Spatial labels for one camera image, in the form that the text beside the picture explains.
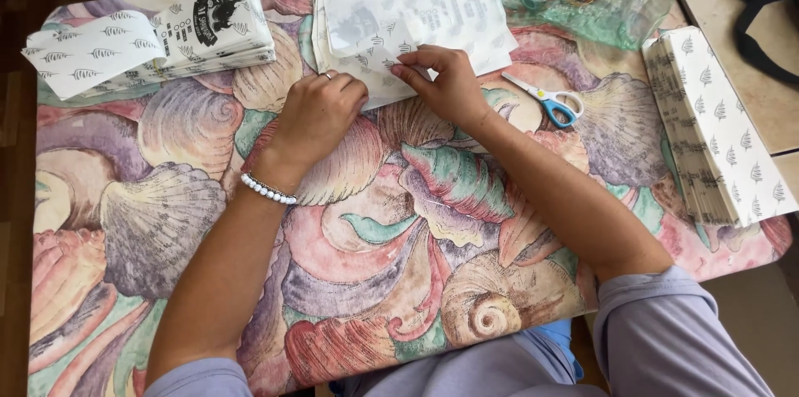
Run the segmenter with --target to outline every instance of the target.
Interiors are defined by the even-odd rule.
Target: white beaded bracelet
[[[250,176],[249,172],[241,175],[241,181],[250,188],[253,188],[253,191],[261,194],[262,196],[266,196],[275,202],[285,203],[286,205],[294,205],[297,203],[296,196],[289,196],[288,194],[283,194],[282,192],[277,191],[275,188],[268,187],[266,184],[263,184],[262,182],[259,182],[257,179],[253,178],[253,176]]]

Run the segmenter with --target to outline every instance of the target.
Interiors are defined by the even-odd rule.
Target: tablecloth
[[[67,5],[44,27],[121,9],[153,15],[173,1]],[[507,71],[580,92],[586,111],[560,130],[495,72],[479,82],[497,112],[621,199],[698,280],[784,253],[784,217],[743,229],[691,222],[638,52],[535,24],[517,0],[502,1],[519,41]],[[312,0],[262,4],[275,63],[64,102],[40,80],[30,397],[142,394],[176,280],[268,142],[289,86],[315,74]],[[663,26],[680,19],[677,10]],[[303,189],[238,349],[255,395],[597,306],[591,270],[494,158],[419,98],[360,116]]]

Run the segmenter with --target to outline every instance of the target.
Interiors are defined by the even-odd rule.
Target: person
[[[419,46],[392,73],[442,119],[479,141],[600,283],[595,351],[615,396],[772,395],[717,318],[713,298],[594,179],[511,126],[486,103],[466,54]],[[432,68],[428,81],[411,66]],[[288,92],[252,176],[293,194],[366,102],[365,85],[329,71]],[[251,395],[236,349],[260,298],[286,207],[246,187],[205,236],[158,326],[145,397]],[[575,384],[568,333],[523,330],[338,381],[348,396],[606,395]]]

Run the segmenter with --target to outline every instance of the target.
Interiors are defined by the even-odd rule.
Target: blue scissors handle
[[[550,121],[552,121],[557,128],[566,128],[574,124],[574,121],[577,120],[577,115],[574,114],[574,110],[566,104],[561,104],[556,99],[545,99],[539,102],[543,105],[544,111],[546,115],[549,116]],[[560,122],[560,120],[555,117],[555,112],[562,114],[566,118],[566,122]]]

